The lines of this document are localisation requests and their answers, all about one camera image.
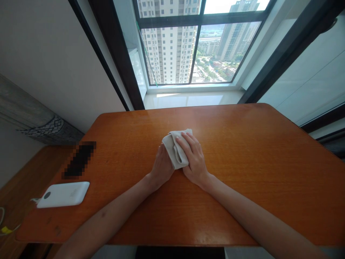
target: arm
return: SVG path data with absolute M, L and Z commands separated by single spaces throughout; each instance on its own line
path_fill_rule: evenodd
M 183 168 L 186 177 L 222 204 L 274 258 L 328 258 L 283 221 L 210 174 L 198 140 L 189 133 L 182 136 L 190 145 L 176 139 L 189 161 Z
M 118 232 L 140 203 L 170 179 L 173 172 L 171 160 L 162 143 L 152 171 L 84 223 L 63 244 L 54 259 L 90 258 Z

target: white cloth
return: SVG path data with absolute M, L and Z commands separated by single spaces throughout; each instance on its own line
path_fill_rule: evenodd
M 170 131 L 162 140 L 175 170 L 189 165 L 186 154 L 182 147 L 176 142 L 176 137 L 179 137 L 189 146 L 188 142 L 181 136 L 182 132 L 189 132 L 193 135 L 193 131 L 191 129 L 186 129 L 185 131 Z

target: gray curtain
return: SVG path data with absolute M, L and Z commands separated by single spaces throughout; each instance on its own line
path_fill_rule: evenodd
M 73 145 L 84 136 L 1 74 L 0 121 L 48 145 Z

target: orange wooden tabletop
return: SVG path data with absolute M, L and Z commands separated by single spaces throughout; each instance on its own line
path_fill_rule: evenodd
M 150 172 L 173 130 L 193 129 L 221 181 L 316 245 L 345 245 L 345 164 L 267 104 L 183 107 L 100 115 L 83 141 L 97 149 L 79 180 L 77 206 L 34 209 L 17 240 L 63 243 L 88 218 Z M 62 180 L 61 166 L 51 184 Z M 257 245 L 210 195 L 176 170 L 109 241 L 121 245 Z

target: black window frame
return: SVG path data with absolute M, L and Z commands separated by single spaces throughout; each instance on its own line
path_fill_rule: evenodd
M 150 17 L 150 18 L 140 18 L 139 15 L 139 7 L 137 0 L 132 0 L 134 6 L 135 17 L 139 26 L 139 29 L 147 29 L 147 28 L 166 28 L 166 27 L 181 27 L 181 26 L 198 26 L 197 35 L 195 39 L 195 46 L 194 46 L 194 53 L 193 53 L 193 60 L 191 66 L 191 72 L 189 76 L 188 83 L 175 83 L 173 85 L 191 85 L 191 84 L 224 84 L 224 83 L 233 83 L 239 69 L 241 68 L 244 60 L 246 59 L 251 47 L 253 46 L 260 30 L 262 29 L 263 25 L 265 24 L 268 15 L 270 14 L 276 0 L 270 0 L 266 9 L 263 11 L 248 11 L 248 12 L 233 12 L 233 13 L 218 13 L 218 14 L 204 14 L 206 1 L 210 0 L 202 0 L 200 6 L 200 13 L 199 14 L 192 14 L 192 15 L 175 15 L 175 16 L 164 16 L 164 17 Z M 242 61 L 240 62 L 234 76 L 232 77 L 231 81 L 229 82 L 203 82 L 203 83 L 192 83 L 193 78 L 193 69 L 195 65 L 195 59 L 197 55 L 199 37 L 201 32 L 201 27 L 203 25 L 215 25 L 215 24 L 232 24 L 232 23 L 250 23 L 250 22 L 260 22 L 260 25 L 247 49 L 245 52 Z M 148 66 L 145 61 L 145 68 L 146 73 L 149 76 Z M 158 86 L 166 86 L 171 85 L 167 83 L 158 84 Z M 151 84 L 149 81 L 149 86 L 156 86 L 155 83 Z

